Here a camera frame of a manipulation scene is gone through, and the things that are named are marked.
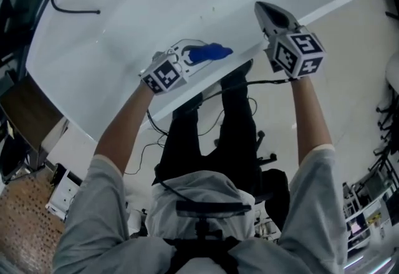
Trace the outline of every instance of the black pants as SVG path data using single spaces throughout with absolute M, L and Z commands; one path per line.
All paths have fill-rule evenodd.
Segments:
M 243 73 L 234 73 L 221 82 L 222 89 L 245 82 Z M 256 125 L 243 87 L 222 94 L 224 120 L 218 147 L 202 156 L 198 141 L 198 112 L 185 113 L 183 105 L 174 113 L 156 174 L 162 180 L 191 172 L 209 170 L 223 173 L 241 190 L 253 194 L 260 168 L 256 157 Z

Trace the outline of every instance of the black cable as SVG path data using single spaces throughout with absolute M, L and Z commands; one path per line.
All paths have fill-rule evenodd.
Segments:
M 205 98 L 201 103 L 199 103 L 196 107 L 194 107 L 194 108 L 193 108 L 192 110 L 190 110 L 189 112 L 193 111 L 194 109 L 197 109 L 197 108 L 198 108 L 203 102 L 205 102 L 206 100 L 209 100 L 209 99 L 211 99 L 211 98 L 213 98 L 213 97 L 216 97 L 216 96 L 218 96 L 218 95 L 221 95 L 222 93 L 227 92 L 227 91 L 231 91 L 231 90 L 235 90 L 235 89 L 240 89 L 240 88 L 242 88 L 242 87 L 249 86 L 249 85 L 258 85 L 258 84 L 263 84 L 263 83 L 272 83 L 272 84 L 274 84 L 274 85 L 278 85 L 278 84 L 281 84 L 281 83 L 292 82 L 292 81 L 294 81 L 294 80 L 296 80 L 296 79 L 287 78 L 287 79 L 281 79 L 281 80 L 258 80 L 258 81 L 255 81 L 255 82 L 240 83 L 239 85 L 236 85 L 236 86 L 233 86 L 233 87 L 229 87 L 229 88 L 223 89 L 223 90 L 221 90 L 221 91 L 219 91 L 219 92 L 217 92 L 217 93 L 214 93 L 213 95 L 211 95 L 211 96 Z M 255 103 L 255 110 L 254 110 L 254 112 L 253 112 L 253 114 L 252 114 L 252 116 L 254 116 L 255 113 L 257 112 L 257 101 L 256 101 L 255 99 L 251 98 L 251 97 L 249 97 L 248 99 L 249 99 L 249 100 L 253 100 L 254 103 Z M 222 110 L 221 113 L 218 115 L 218 117 L 217 117 L 216 121 L 214 122 L 214 124 L 212 125 L 212 127 L 211 127 L 207 132 L 201 133 L 201 134 L 198 135 L 198 136 L 204 136 L 204 135 L 206 135 L 207 133 L 209 133 L 209 132 L 217 125 L 218 120 L 219 120 L 220 116 L 222 115 L 223 111 L 224 111 L 224 110 Z M 164 148 L 164 147 L 165 147 L 164 144 L 160 144 L 160 140 L 162 139 L 162 137 L 168 136 L 168 131 L 162 130 L 161 128 L 159 128 L 159 127 L 156 125 L 156 123 L 154 122 L 153 118 L 151 117 L 151 114 L 150 114 L 150 111 L 149 111 L 149 110 L 147 110 L 147 117 L 148 117 L 148 121 L 150 122 L 152 128 L 153 128 L 156 132 L 158 132 L 159 134 L 161 134 L 161 136 L 160 136 L 160 138 L 158 139 L 157 142 L 155 142 L 155 143 L 149 143 L 149 144 L 146 144 L 146 145 L 144 146 L 143 151 L 142 151 L 142 155 L 141 155 L 141 158 L 140 158 L 140 164 L 139 164 L 138 170 L 137 170 L 135 173 L 127 173 L 127 172 L 125 172 L 125 174 L 127 174 L 127 175 L 129 175 L 129 176 L 133 176 L 133 175 L 137 174 L 137 173 L 141 170 L 141 168 L 142 168 L 142 162 L 143 162 L 144 150 L 145 150 L 147 147 L 149 147 L 149 146 L 154 146 L 154 145 L 156 145 L 156 144 L 157 144 L 158 146 L 160 146 L 161 148 Z
M 54 0 L 50 0 L 52 7 L 57 11 L 57 12 L 64 12 L 68 14 L 101 14 L 101 11 L 98 9 L 96 11 L 71 11 L 70 9 L 63 9 L 57 6 L 57 4 L 54 2 Z
M 195 110 L 195 109 L 198 109 L 198 108 L 202 105 L 202 103 L 205 102 L 206 100 L 209 100 L 209 99 L 211 99 L 211 98 L 213 98 L 213 97 L 216 97 L 216 96 L 218 96 L 218 95 L 221 95 L 222 93 L 225 93 L 225 92 L 230 92 L 230 91 L 232 91 L 232 90 L 240 89 L 240 88 L 243 88 L 243 87 L 246 87 L 246 86 L 250 86 L 250 85 L 260 85 L 260 84 L 263 84 L 263 83 L 271 83 L 271 84 L 273 84 L 273 85 L 280 85 L 280 84 L 282 84 L 282 83 L 293 82 L 293 81 L 295 81 L 295 80 L 297 80 L 297 79 L 295 79 L 295 78 L 287 78 L 287 79 L 277 79 L 277 80 L 256 80 L 256 81 L 254 81 L 254 82 L 244 82 L 244 83 L 240 83 L 239 85 L 232 86 L 232 87 L 229 87 L 229 88 L 226 88 L 226 89 L 222 89 L 222 90 L 220 90 L 219 92 L 216 92 L 216 93 L 214 93 L 213 95 L 210 95 L 209 97 L 206 97 L 206 98 L 203 99 L 201 102 L 199 102 L 194 108 L 188 110 L 188 111 L 186 112 L 186 114 L 190 113 L 191 111 L 193 111 L 193 110 Z M 256 102 L 255 99 L 253 99 L 253 98 L 250 98 L 250 99 L 254 100 L 254 102 L 255 102 L 256 108 L 255 108 L 254 113 L 252 114 L 252 115 L 255 115 L 255 113 L 257 112 L 257 102 Z M 161 135 L 168 136 L 168 132 L 167 132 L 167 131 L 160 129 L 160 128 L 155 124 L 155 122 L 153 121 L 153 118 L 151 117 L 151 114 L 150 114 L 150 112 L 149 112 L 148 110 L 147 110 L 147 117 L 148 117 L 148 121 L 151 123 L 152 127 L 154 128 L 154 130 L 155 130 L 156 132 L 160 133 Z
M 147 118 L 148 118 L 148 121 L 150 122 L 152 128 L 153 128 L 157 133 L 160 133 L 161 135 L 164 135 L 164 136 L 168 136 L 168 132 L 167 132 L 167 131 L 160 129 L 160 128 L 155 124 L 153 118 L 151 117 L 151 114 L 150 114 L 150 111 L 149 111 L 149 110 L 147 110 Z
M 156 175 L 156 170 L 155 170 L 155 179 L 166 189 L 171 191 L 172 193 L 176 194 L 178 197 L 189 201 L 189 202 L 195 202 L 194 200 L 189 199 L 188 197 L 184 196 L 183 194 L 180 194 L 178 191 L 174 190 L 173 188 L 171 188 L 170 186 L 168 186 L 167 184 L 165 184 L 157 175 Z
M 138 174 L 138 172 L 142 169 L 143 155 L 144 155 L 145 149 L 147 147 L 149 147 L 149 146 L 155 146 L 155 145 L 158 145 L 161 148 L 164 148 L 164 145 L 160 143 L 160 140 L 162 139 L 162 137 L 163 137 L 163 135 L 160 136 L 160 138 L 158 139 L 157 142 L 146 144 L 145 147 L 143 148 L 143 151 L 142 151 L 142 156 L 140 158 L 140 164 L 138 165 L 138 170 L 135 173 L 127 173 L 127 172 L 125 172 L 125 174 L 127 174 L 128 176 L 134 176 L 135 174 Z
M 263 84 L 263 83 L 271 83 L 273 85 L 280 85 L 282 83 L 293 82 L 295 80 L 297 80 L 297 79 L 296 78 L 287 78 L 287 79 L 278 79 L 278 80 L 256 80 L 254 82 L 240 83 L 239 85 L 232 86 L 232 87 L 229 87 L 229 88 L 226 88 L 226 89 L 222 89 L 219 92 L 216 92 L 213 95 L 210 95 L 210 96 L 206 97 L 204 100 L 202 100 L 202 102 L 198 103 L 194 108 L 192 108 L 191 110 L 188 110 L 186 113 L 189 113 L 189 112 L 191 112 L 191 111 L 193 111 L 195 109 L 198 109 L 198 107 L 201 106 L 202 103 L 205 102 L 206 100 L 209 100 L 209 99 L 211 99 L 213 97 L 219 96 L 219 95 L 221 95 L 222 93 L 225 93 L 225 92 L 230 92 L 232 90 L 240 89 L 240 88 L 243 88 L 243 87 L 246 87 L 246 86 L 250 86 L 250 85 L 260 85 L 260 84 Z
M 54 0 L 50 0 L 51 2 L 51 6 L 57 11 L 57 12 L 64 12 L 67 14 L 101 14 L 101 11 L 99 9 L 96 10 L 82 10 L 82 11 L 71 11 L 70 9 L 63 9 L 61 7 L 59 7 Z
M 212 125 L 212 127 L 205 133 L 201 133 L 200 135 L 198 135 L 199 137 L 202 137 L 204 135 L 206 135 L 207 133 L 211 132 L 211 130 L 218 124 L 219 118 L 222 115 L 222 113 L 224 112 L 224 110 L 222 110 L 219 114 L 219 116 L 217 117 L 216 121 L 214 122 L 214 124 Z
M 254 112 L 252 113 L 252 117 L 253 117 L 253 116 L 255 115 L 255 113 L 257 112 L 257 101 L 256 101 L 255 99 L 251 98 L 251 97 L 248 97 L 248 100 L 253 100 L 254 103 L 255 103 L 255 110 L 254 110 Z

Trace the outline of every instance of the gray sleeve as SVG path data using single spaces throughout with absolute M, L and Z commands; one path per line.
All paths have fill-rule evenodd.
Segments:
M 343 273 L 347 239 L 335 151 L 308 154 L 290 190 L 290 209 L 279 245 L 301 258 L 312 273 Z
M 106 159 L 93 158 L 76 194 L 53 258 L 53 271 L 79 273 L 128 239 L 120 173 Z

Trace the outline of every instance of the white floor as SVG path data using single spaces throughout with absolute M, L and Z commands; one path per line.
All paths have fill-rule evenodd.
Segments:
M 375 107 L 386 90 L 385 64 L 399 50 L 399 24 L 385 17 L 388 7 L 391 7 L 390 0 L 354 0 L 309 26 L 329 54 L 324 69 L 313 78 L 313 82 L 332 133 L 337 169 L 343 182 L 355 182 L 367 172 L 374 160 L 372 151 L 380 144 Z M 274 76 L 266 55 L 261 54 L 255 58 L 248 80 L 268 78 Z M 257 128 L 266 134 L 258 155 L 275 152 L 278 161 L 265 168 L 281 169 L 291 180 L 297 170 L 297 141 L 290 85 L 251 86 L 249 95 L 258 104 L 254 116 Z M 209 129 L 221 110 L 221 100 L 217 98 L 201 107 L 200 133 Z M 170 118 L 165 118 L 159 126 L 167 129 L 169 123 Z M 219 125 L 200 137 L 203 154 L 214 149 L 213 140 L 218 133 Z M 158 138 L 159 135 L 152 130 L 139 136 L 127 172 L 138 170 L 143 147 Z M 94 148 L 91 139 L 70 126 L 49 159 L 84 177 Z M 148 207 L 153 168 L 161 154 L 160 147 L 147 147 L 140 172 L 124 177 L 127 193 L 135 198 L 136 209 Z

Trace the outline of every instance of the bathtub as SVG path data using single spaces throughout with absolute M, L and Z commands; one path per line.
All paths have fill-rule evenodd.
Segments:
M 150 112 L 160 120 L 266 48 L 254 14 L 256 1 L 277 4 L 308 24 L 351 0 L 55 1 L 62 8 L 100 9 L 101 14 L 64 14 L 48 4 L 26 67 L 54 105 L 98 141 L 155 52 L 181 39 L 234 50 L 196 73 L 186 86 L 155 97 Z M 145 119 L 141 130 L 147 127 Z

